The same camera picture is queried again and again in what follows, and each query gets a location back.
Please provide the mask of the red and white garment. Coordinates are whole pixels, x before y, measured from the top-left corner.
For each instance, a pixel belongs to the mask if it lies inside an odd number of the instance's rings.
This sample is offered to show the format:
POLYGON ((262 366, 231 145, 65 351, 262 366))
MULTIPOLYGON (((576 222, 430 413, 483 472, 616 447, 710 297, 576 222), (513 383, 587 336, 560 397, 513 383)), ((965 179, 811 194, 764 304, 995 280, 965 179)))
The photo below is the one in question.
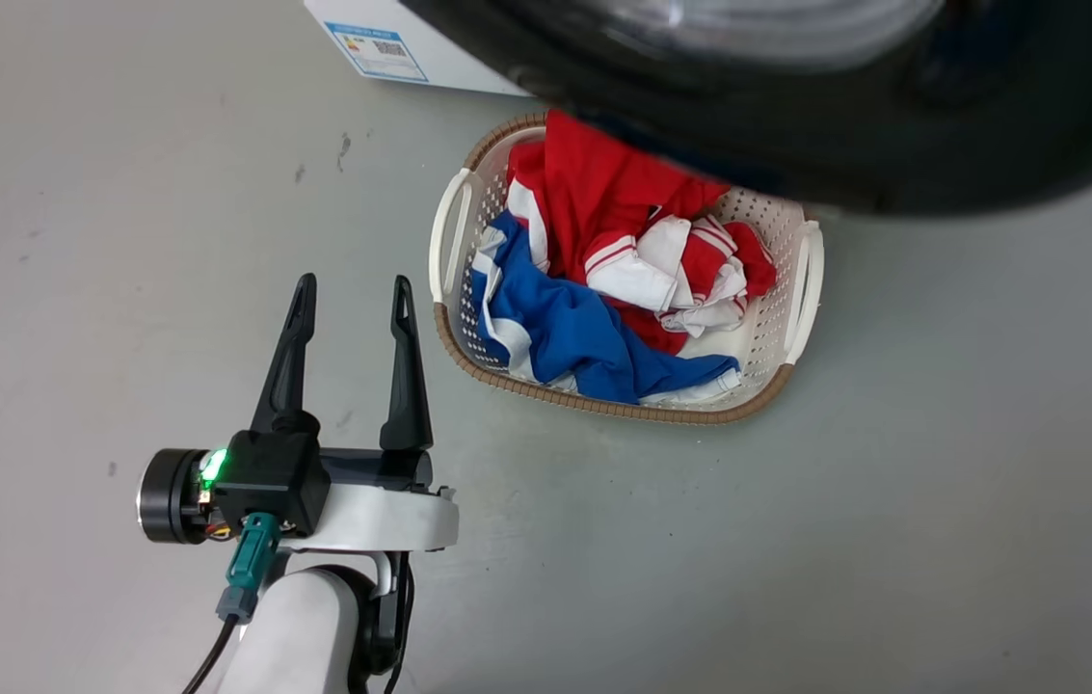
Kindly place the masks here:
POLYGON ((717 219, 728 186, 572 116, 546 113, 545 135, 515 145, 507 174, 534 265, 600 294, 654 350, 738 328, 778 282, 753 226, 717 219))

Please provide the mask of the white laundry basket brown rim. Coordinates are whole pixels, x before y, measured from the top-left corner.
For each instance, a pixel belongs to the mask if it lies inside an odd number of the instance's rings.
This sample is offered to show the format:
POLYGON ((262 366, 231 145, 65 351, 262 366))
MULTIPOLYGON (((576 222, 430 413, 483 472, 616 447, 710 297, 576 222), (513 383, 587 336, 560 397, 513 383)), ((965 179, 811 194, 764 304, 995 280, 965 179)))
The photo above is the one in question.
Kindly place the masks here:
POLYGON ((823 234, 800 203, 733 188, 719 200, 717 219, 752 226, 773 258, 778 280, 750 304, 739 330, 695 343, 696 351, 728 352, 739 360, 736 386, 695 403, 643 406, 582 398, 575 390, 532 384, 507 373, 478 339, 478 311, 472 304, 468 263, 480 232, 505 202, 507 159, 522 142, 541 141, 546 115, 529 113, 506 121, 480 137, 466 161, 449 180, 434 217, 428 246, 428 286, 441 347, 459 369, 492 388, 546 400, 578 412, 663 423, 716 426, 761 412, 774 400, 802 359, 820 306, 824 280, 823 234))

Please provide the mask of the white washing machine body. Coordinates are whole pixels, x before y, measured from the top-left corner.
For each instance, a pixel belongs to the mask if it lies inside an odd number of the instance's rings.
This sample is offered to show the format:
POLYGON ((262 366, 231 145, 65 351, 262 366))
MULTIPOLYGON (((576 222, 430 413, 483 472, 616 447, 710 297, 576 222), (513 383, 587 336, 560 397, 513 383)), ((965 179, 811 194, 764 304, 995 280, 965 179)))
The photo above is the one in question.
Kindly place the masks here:
MULTIPOLYGON (((302 0, 302 4, 332 41, 333 37, 324 27, 325 21, 396 32, 430 79, 428 84, 416 85, 529 97, 529 92, 517 87, 489 67, 480 65, 479 61, 459 48, 456 43, 446 39, 446 36, 411 13, 399 0, 302 0)), ((346 61, 359 74, 347 58, 346 61)))

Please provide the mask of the blue energy label sticker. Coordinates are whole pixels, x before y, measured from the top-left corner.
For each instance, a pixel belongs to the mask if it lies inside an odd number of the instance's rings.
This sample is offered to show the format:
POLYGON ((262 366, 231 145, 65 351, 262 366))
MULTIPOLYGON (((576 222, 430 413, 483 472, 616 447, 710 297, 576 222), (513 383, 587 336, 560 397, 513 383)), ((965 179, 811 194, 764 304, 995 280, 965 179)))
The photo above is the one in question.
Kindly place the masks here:
POLYGON ((324 22, 333 41, 363 76, 428 84, 422 65, 396 32, 324 22))

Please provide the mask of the blue and white garment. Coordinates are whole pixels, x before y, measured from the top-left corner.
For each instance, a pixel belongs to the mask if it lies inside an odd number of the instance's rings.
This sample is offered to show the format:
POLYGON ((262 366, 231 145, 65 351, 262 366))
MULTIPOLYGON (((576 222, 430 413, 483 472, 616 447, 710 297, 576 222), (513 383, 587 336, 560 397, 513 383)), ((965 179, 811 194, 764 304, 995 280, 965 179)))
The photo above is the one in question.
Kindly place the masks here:
POLYGON ((630 406, 705 400, 741 382, 734 357, 655 350, 600 294, 547 276, 510 211, 480 234, 468 272, 480 342, 520 381, 630 406))

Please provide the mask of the black round washing machine door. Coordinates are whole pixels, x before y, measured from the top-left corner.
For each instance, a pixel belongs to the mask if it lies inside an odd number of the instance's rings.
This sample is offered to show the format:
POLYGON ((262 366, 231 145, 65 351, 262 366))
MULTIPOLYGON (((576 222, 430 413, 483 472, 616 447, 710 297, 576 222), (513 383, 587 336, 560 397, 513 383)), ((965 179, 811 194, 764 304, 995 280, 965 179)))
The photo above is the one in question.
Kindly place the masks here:
POLYGON ((400 0, 483 65, 733 186, 886 217, 1092 186, 1092 0, 400 0))

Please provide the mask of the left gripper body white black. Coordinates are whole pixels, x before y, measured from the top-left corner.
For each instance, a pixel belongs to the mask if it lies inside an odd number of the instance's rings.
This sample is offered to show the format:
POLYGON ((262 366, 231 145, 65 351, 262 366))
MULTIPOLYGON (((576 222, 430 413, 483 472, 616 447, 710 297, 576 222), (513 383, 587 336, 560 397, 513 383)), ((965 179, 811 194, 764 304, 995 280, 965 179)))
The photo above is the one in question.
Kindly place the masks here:
MULTIPOLYGON (((369 448, 322 448, 333 480, 316 531, 281 527, 290 552, 408 552, 456 545, 454 491, 434 491, 428 454, 410 458, 369 448)), ((201 545, 237 539, 241 520, 226 520, 212 488, 224 448, 162 448, 149 462, 139 489, 139 525, 152 542, 201 545)))

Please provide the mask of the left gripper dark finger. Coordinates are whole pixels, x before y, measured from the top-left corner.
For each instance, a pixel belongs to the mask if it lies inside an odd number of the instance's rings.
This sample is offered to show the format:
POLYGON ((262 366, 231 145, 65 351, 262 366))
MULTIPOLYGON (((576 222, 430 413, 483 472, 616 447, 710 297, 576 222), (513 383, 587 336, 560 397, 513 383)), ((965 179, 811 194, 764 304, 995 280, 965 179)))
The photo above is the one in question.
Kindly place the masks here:
POLYGON ((278 417, 301 412, 305 392, 305 356, 314 335, 317 279, 302 274, 287 308, 276 350, 252 417, 251 430, 269 432, 278 417))
POLYGON ((394 369, 385 422, 380 429, 380 447, 388 452, 425 453, 434 445, 434 427, 413 289, 405 276, 394 282, 390 332, 394 338, 394 369))

